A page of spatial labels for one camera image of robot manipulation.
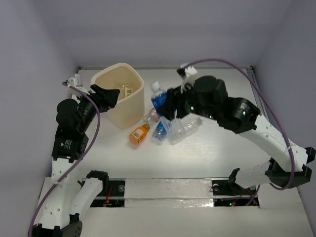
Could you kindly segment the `blue-label white-cap bottle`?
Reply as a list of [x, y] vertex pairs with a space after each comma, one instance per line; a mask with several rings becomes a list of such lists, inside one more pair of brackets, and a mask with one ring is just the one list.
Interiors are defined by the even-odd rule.
[[151, 102], [153, 104], [154, 109], [158, 113], [158, 115], [161, 117], [162, 113], [158, 111], [159, 107], [165, 102], [167, 97], [167, 91], [164, 89], [161, 89], [161, 86], [158, 81], [154, 81], [150, 85], [152, 96], [151, 96]]

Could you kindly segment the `clear yellow-label bottle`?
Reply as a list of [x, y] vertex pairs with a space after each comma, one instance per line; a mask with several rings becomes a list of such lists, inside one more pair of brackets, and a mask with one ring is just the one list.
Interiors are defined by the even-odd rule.
[[120, 88], [120, 97], [126, 98], [134, 93], [134, 88], [132, 88], [129, 84], [124, 84]]

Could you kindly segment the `clear unlabelled plastic bottle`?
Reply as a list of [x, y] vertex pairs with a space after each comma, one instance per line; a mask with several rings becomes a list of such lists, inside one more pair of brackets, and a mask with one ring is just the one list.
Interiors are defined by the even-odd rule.
[[176, 130], [173, 131], [169, 139], [171, 145], [176, 145], [185, 138], [196, 133], [200, 126], [203, 125], [203, 120], [200, 117], [189, 117], [179, 120]]

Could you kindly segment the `tall blue-cap water bottle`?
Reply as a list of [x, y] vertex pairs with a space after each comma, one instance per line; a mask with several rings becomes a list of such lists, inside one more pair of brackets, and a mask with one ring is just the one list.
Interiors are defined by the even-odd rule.
[[153, 132], [153, 140], [162, 143], [167, 138], [167, 134], [171, 128], [172, 122], [162, 116]]

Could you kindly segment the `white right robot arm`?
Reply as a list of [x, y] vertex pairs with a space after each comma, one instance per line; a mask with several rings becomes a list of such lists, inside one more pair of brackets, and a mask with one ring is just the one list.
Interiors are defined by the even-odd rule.
[[234, 169], [227, 181], [231, 193], [238, 194], [262, 184], [291, 189], [310, 181], [312, 170], [307, 165], [315, 159], [315, 149], [302, 148], [285, 140], [253, 103], [228, 96], [223, 80], [203, 76], [193, 85], [186, 83], [184, 88], [183, 91], [180, 87], [169, 89], [158, 113], [168, 120], [181, 119], [189, 113], [212, 119], [270, 156], [270, 160], [261, 165]]

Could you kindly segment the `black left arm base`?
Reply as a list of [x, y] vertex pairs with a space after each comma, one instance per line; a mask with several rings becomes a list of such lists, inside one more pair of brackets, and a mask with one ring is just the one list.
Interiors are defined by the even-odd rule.
[[124, 207], [125, 180], [109, 180], [108, 189], [103, 190], [90, 207]]

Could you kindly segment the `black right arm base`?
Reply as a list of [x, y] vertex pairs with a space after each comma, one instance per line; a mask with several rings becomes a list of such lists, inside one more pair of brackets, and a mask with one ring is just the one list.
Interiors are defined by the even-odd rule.
[[209, 191], [215, 207], [260, 206], [256, 186], [244, 189], [235, 184], [229, 186], [226, 179], [215, 179]]

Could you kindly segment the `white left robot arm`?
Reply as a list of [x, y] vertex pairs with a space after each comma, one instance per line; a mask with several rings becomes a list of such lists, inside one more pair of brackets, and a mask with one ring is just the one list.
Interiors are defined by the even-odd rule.
[[77, 99], [65, 99], [56, 108], [52, 186], [35, 210], [28, 231], [30, 237], [79, 237], [82, 221], [94, 199], [109, 190], [107, 172], [92, 170], [80, 181], [78, 167], [97, 138], [101, 113], [116, 106], [120, 90], [95, 84], [91, 91], [71, 85], [67, 88]]

